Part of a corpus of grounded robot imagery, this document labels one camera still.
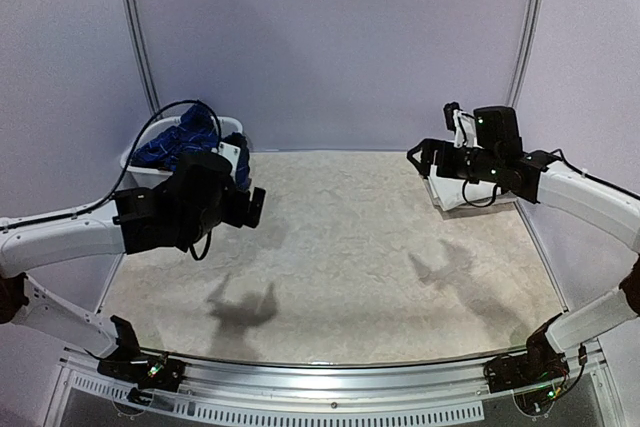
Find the blue plaid shirt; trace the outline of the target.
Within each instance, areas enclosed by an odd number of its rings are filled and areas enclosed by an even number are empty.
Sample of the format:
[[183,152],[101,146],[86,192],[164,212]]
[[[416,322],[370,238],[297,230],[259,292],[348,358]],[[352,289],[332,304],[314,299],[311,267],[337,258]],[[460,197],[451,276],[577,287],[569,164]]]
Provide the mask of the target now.
[[241,190],[248,190],[250,178],[249,142],[245,134],[234,133],[222,137],[219,117],[209,113],[206,107],[191,103],[181,115],[180,124],[162,132],[155,139],[142,145],[137,141],[133,147],[128,147],[120,158],[120,165],[126,169],[130,164],[139,167],[153,167],[162,170],[175,171],[178,157],[185,153],[211,151],[224,141],[241,148],[237,171],[233,176],[236,186]]

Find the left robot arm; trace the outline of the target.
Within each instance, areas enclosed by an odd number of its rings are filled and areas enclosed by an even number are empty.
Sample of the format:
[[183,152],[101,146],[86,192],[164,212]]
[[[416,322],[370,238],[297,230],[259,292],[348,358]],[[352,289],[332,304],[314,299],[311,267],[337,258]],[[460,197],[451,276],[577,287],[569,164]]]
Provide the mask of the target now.
[[37,273],[50,266],[170,248],[203,260],[219,225],[255,228],[266,192],[236,185],[230,160],[215,153],[183,156],[154,187],[116,190],[92,206],[1,228],[1,320],[40,331],[88,351],[128,381],[148,373],[132,325],[105,318],[49,290]]

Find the white t-shirt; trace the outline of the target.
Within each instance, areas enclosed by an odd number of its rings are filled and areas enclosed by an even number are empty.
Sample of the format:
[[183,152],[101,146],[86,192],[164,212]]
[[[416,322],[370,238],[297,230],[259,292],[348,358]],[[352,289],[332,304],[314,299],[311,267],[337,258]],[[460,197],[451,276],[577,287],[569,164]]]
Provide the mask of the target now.
[[465,208],[484,208],[495,205],[513,203],[516,197],[503,191],[500,187],[494,190],[495,184],[481,181],[479,184],[465,184],[460,179],[436,176],[436,167],[431,167],[428,178],[423,180],[432,205],[442,211]]

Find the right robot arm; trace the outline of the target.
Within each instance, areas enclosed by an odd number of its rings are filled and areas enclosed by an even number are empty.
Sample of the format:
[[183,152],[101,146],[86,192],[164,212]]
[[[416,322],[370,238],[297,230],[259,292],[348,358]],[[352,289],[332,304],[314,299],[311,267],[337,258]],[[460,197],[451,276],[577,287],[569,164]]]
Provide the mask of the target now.
[[[425,138],[407,152],[408,161],[422,178],[489,182],[494,190],[566,213],[600,231],[603,248],[587,247],[582,254],[569,255],[572,263],[584,260],[588,265],[583,275],[562,276],[563,285],[569,280],[585,283],[598,261],[611,266],[617,259],[613,243],[626,247],[628,258],[639,258],[637,194],[578,169],[559,150],[524,151],[511,107],[483,107],[466,113],[457,103],[449,103],[444,114],[455,140]],[[606,282],[606,292],[549,320],[528,338],[528,353],[518,359],[516,368],[524,382],[539,382],[567,349],[638,318],[639,266],[617,271],[622,279]]]

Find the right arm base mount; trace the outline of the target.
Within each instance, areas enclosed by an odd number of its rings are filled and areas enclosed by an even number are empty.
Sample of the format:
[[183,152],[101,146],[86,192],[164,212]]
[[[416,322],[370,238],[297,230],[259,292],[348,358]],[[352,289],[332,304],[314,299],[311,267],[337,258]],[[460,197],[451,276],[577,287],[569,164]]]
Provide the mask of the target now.
[[547,416],[554,405],[582,379],[588,360],[586,346],[578,347],[579,372],[574,380],[564,353],[557,353],[542,334],[528,340],[521,354],[501,354],[487,361],[483,376],[489,392],[512,392],[517,410],[530,418]]

